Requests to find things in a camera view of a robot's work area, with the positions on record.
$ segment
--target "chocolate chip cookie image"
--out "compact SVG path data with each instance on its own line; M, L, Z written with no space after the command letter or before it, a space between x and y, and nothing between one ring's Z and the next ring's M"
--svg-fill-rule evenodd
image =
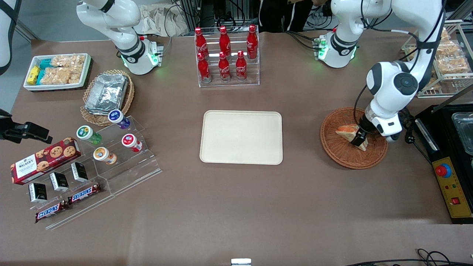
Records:
M67 145L67 144L69 144L69 143L70 143L71 141L73 141L73 140L74 140L73 138L67 137L67 138L63 139L62 142L64 142L64 145Z
M40 150L35 154L36 154L36 158L42 158L44 156L44 150Z
M57 157L59 157L59 156L62 154L62 148L61 148L61 147L54 147L54 148L49 152L49 154L51 155L51 157L57 158Z
M74 154L76 154L76 148L69 146L64 149L64 156L71 157Z
M36 171L43 172L49 168L49 163L47 161L40 161L36 166Z

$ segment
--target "wicker basket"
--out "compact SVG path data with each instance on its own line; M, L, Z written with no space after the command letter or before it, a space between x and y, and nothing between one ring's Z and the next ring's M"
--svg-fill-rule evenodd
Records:
M123 99L123 104L122 104L122 112L125 115L128 112L128 109L130 109L131 102L133 101L133 95L135 93L135 86L133 85L133 81L131 80L130 76L127 73L125 73L121 70L108 70L108 71L103 72L102 74L111 74L111 75L121 74L121 75L126 76L128 78L128 86L127 86L127 89L126 89L125 99ZM90 90L94 86L96 78L97 77L95 77L94 80L89 84L89 86L86 89L86 92L84 93L84 97L82 97L82 99L84 100L84 104L87 102L87 99L90 95ZM87 122L90 122L92 124L96 124L96 125L100 125L100 126L108 126L108 125L112 124L108 120L108 116L106 116L106 115L93 115L93 114L89 113L86 110L85 106L82 106L80 108L80 112L82 113L82 117Z
M356 109L356 118L364 114ZM381 135L368 134L368 146L362 151L335 133L338 127L354 124L353 107L338 108L331 112L320 127L320 140L327 154L338 164L351 169L367 169L378 164L386 155L388 144Z

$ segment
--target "brown table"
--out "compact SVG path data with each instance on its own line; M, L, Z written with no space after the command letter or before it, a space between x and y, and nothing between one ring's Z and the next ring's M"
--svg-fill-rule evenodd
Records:
M261 85L202 91L192 37L173 39L161 68L132 76L129 114L163 173L54 231L33 224L26 191L12 191L9 165L42 148L0 142L0 261L7 265L333 265L416 257L439 250L470 262L473 225L451 225L431 166L403 141L376 167L334 163L319 140L324 117L352 106L368 69L392 61L406 37L366 31L343 69L315 62L285 34L261 34ZM92 76L125 67L112 42L34 42L33 54L89 53ZM84 124L83 91L22 89L15 121L33 121L60 140ZM372 96L365 93L359 106ZM414 100L413 113L432 104ZM277 111L284 161L278 166L206 164L199 159L203 114L210 109Z

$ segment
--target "small plastic bottle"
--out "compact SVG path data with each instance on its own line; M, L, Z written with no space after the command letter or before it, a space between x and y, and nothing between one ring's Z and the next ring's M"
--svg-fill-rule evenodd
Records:
M230 48L230 38L227 34L227 28L225 26L220 27L220 51L222 51L226 58L229 60L232 56L232 49Z
M197 47L197 52L202 53L205 59L209 58L209 49L207 48L207 40L202 35L202 29L197 27L195 28L195 46Z
M134 152L139 152L143 148L143 144L136 139L133 134L126 134L122 138L123 146L130 148Z
M245 61L245 54L243 51L238 51L238 59L236 60L236 79L238 81L245 81L246 80L246 61Z
M204 55L202 53L197 54L197 59L199 59L197 67L199 68L202 82L210 83L212 81L212 75L210 74L209 63L205 61Z
M105 147L98 147L94 151L94 159L97 161L104 161L106 164L111 165L117 162L117 156L114 153L108 151Z
M93 145L97 145L102 141L102 136L99 133L94 132L94 130L88 125L81 126L77 130L76 135L80 140L90 142Z
M220 61L219 61L219 68L220 68L220 78L223 82L229 82L231 79L230 76L230 64L228 63L227 57L223 52L220 52Z
M249 60L254 60L258 56L258 37L256 36L256 26L250 25L250 33L246 38L246 56Z
M119 109L112 110L108 113L108 120L119 126L121 129L127 129L130 126L130 121Z

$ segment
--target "red bottle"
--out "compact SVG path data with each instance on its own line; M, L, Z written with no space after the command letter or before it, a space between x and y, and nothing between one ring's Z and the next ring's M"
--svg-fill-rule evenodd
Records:
M258 37L256 36L256 26L250 25L250 33L246 39L246 48L248 59L253 60L258 56Z
M201 74L202 82L210 83L212 81L212 75L210 75L209 63L205 61L205 57L203 53L198 53L197 59L199 59L199 63L197 63L197 67L199 68L199 73Z
M232 55L232 49L230 48L230 38L227 34L227 28L225 26L220 27L220 51L222 51L227 59L230 59Z
M207 41L202 35L201 28L195 28L195 46L197 46L197 52L202 53L205 59L209 58L209 50L207 48Z
M220 52L220 61L219 61L219 68L220 68L220 78L223 82L230 81L230 64L228 63L227 57L223 52Z
M238 51L238 59L236 60L236 78L239 81L246 80L246 61L244 56L245 54L243 51Z

